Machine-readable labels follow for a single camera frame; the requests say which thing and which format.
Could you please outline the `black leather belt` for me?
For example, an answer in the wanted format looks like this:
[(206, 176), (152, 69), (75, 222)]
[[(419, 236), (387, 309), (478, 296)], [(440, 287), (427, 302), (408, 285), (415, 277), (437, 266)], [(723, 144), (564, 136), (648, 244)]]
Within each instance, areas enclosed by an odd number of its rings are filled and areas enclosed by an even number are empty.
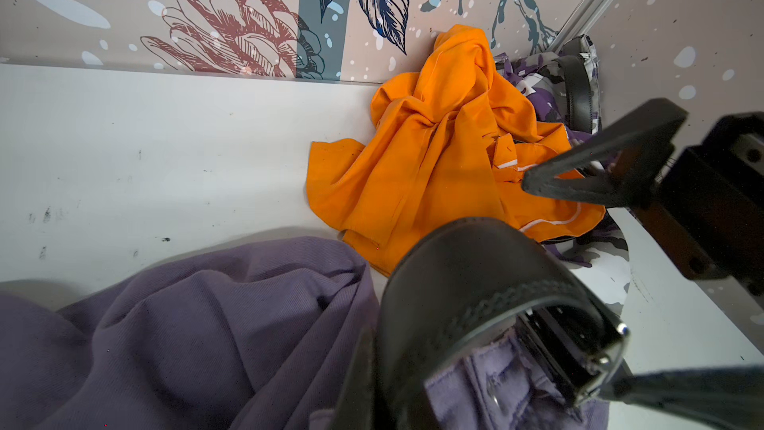
[(541, 245), (493, 218), (464, 218), (419, 241), (358, 340), (333, 429), (434, 429), (427, 381), (513, 328), (571, 409), (624, 375), (630, 333)]

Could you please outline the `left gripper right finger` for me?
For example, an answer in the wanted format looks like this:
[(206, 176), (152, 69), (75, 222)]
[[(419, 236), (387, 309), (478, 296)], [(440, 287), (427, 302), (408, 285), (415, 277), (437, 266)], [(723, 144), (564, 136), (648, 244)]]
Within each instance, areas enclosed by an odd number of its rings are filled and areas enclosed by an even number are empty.
[(761, 365), (620, 371), (600, 390), (600, 398), (664, 412), (713, 429), (763, 427)]

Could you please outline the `lavender purple trousers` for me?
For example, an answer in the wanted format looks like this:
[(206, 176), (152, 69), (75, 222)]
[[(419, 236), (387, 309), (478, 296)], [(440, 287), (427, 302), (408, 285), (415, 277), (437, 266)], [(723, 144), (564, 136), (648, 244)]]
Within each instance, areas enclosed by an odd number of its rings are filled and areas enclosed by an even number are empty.
[(378, 302), (314, 237), (168, 263), (53, 312), (1, 299), (5, 429), (326, 429)]

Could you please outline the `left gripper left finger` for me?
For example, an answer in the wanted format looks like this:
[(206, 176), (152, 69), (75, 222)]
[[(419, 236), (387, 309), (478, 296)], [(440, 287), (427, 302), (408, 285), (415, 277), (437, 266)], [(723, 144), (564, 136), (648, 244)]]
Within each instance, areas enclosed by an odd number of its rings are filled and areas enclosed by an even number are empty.
[(688, 112), (651, 99), (592, 139), (524, 174), (526, 193), (607, 208), (640, 206), (674, 153)]

